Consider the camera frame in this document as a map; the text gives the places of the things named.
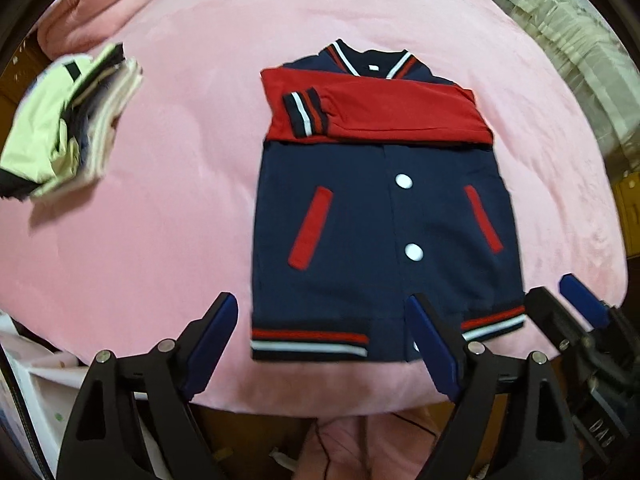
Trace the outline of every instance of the robotic arm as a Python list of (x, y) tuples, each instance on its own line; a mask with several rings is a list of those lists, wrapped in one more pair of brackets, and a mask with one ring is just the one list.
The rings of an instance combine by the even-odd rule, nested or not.
[[(601, 478), (625, 449), (638, 425), (640, 338), (620, 311), (602, 304), (572, 275), (562, 278), (560, 291), (594, 326), (592, 332), (546, 288), (530, 291), (525, 307), (562, 354), (567, 400), (542, 352), (526, 359), (493, 354), (446, 325), (424, 294), (407, 299), (420, 354), (437, 389), (456, 405), (416, 480), (466, 480), (497, 394), (508, 394), (509, 402), (487, 480)], [(116, 358), (99, 352), (66, 428), (58, 480), (157, 480), (134, 392), (148, 396), (175, 480), (224, 480), (188, 402), (209, 383), (237, 320), (236, 299), (224, 292), (177, 340), (165, 339), (148, 354)]]

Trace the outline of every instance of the white snap button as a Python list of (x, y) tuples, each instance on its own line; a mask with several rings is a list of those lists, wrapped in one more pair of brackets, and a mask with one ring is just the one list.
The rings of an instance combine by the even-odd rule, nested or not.
[(409, 189), (414, 184), (414, 181), (411, 180), (410, 176), (400, 173), (396, 175), (396, 184), (403, 189)]
[(424, 256), (424, 253), (422, 252), (422, 249), (420, 248), (420, 246), (416, 245), (416, 244), (407, 244), (404, 246), (404, 254), (406, 254), (406, 256), (410, 259), (413, 260), (414, 262), (419, 262), (422, 257)]

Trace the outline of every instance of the jacket sleeve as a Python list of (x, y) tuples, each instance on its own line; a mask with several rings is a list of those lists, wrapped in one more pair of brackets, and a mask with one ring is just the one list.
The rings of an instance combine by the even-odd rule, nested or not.
[(473, 93), (460, 86), (343, 75), (322, 79), (282, 94), (297, 139), (493, 142)]

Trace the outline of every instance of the pink blanket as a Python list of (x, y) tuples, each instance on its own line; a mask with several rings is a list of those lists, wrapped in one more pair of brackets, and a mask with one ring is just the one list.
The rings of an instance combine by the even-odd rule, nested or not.
[[(89, 362), (147, 352), (219, 291), (241, 317), (206, 406), (377, 413), (442, 397), (420, 362), (258, 364), (249, 348), (255, 190), (270, 110), (260, 70), (336, 38), (407, 48), (476, 94), (513, 197), (525, 287), (574, 272), (619, 304), (625, 255), (596, 141), (545, 55), (490, 0), (154, 0), (116, 35), (145, 70), (108, 174), (55, 206), (0, 204), (0, 306)], [(527, 322), (495, 351), (552, 354)]]
[(425, 408), (319, 419), (293, 480), (415, 480), (439, 434)]
[(38, 26), (50, 59), (86, 52), (118, 32), (151, 0), (59, 0)]

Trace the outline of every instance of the black cable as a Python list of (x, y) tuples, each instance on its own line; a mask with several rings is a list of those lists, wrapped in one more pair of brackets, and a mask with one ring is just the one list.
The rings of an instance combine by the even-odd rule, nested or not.
[(327, 475), (329, 474), (329, 466), (331, 465), (331, 457), (329, 457), (329, 452), (326, 450), (324, 446), (324, 442), (322, 441), (322, 437), (320, 436), (320, 426), (318, 426), (318, 420), (316, 419), (316, 437), (318, 437), (318, 442), (322, 447), (322, 451), (324, 451), (324, 455), (326, 456), (326, 466), (324, 467), (324, 474), (322, 475), (322, 480), (327, 479)]
[(412, 426), (415, 426), (416, 428), (420, 428), (423, 431), (426, 431), (427, 433), (429, 433), (430, 435), (432, 435), (436, 440), (438, 439), (438, 435), (436, 433), (434, 433), (431, 430), (428, 430), (427, 428), (425, 428), (424, 426), (421, 426), (420, 424), (418, 424), (417, 422), (414, 422), (412, 420), (409, 420), (408, 418), (405, 418), (402, 415), (398, 415), (397, 413), (392, 413), (391, 415), (396, 416), (397, 418), (399, 418), (400, 420), (404, 420), (405, 422), (408, 422), (409, 424), (411, 424)]
[(4, 376), (4, 380), (9, 387), (9, 393), (11, 393), (12, 399), (14, 400), (14, 405), (18, 412), (18, 416), (20, 417), (20, 422), (22, 423), (22, 427), (24, 428), (24, 434), (27, 436), (27, 441), (29, 443), (29, 446), (31, 447), (33, 456), (36, 459), (38, 468), (40, 469), (39, 472), (42, 473), (42, 476), (45, 480), (54, 480), (53, 473), (49, 468), (49, 463), (47, 462), (47, 459), (44, 456), (44, 452), (42, 451), (42, 447), (40, 446), (40, 442), (38, 441), (38, 435), (36, 434), (36, 430), (33, 427), (33, 421), (31, 420), (31, 417), (29, 415), (27, 404), (24, 402), (22, 391), (20, 390), (18, 381), (15, 378), (14, 370), (11, 368), (9, 359), (7, 359), (1, 344), (0, 375)]

